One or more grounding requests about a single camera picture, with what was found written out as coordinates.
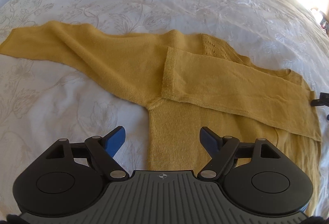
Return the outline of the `mustard yellow knit sweater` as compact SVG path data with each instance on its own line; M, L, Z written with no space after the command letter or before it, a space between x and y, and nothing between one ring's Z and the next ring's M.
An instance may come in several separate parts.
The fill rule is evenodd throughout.
M199 171L199 131L252 142L265 137L307 174L319 169L314 93L289 69L268 70L207 34L105 34L48 22L12 30L1 54L69 65L121 99L147 108L151 170Z

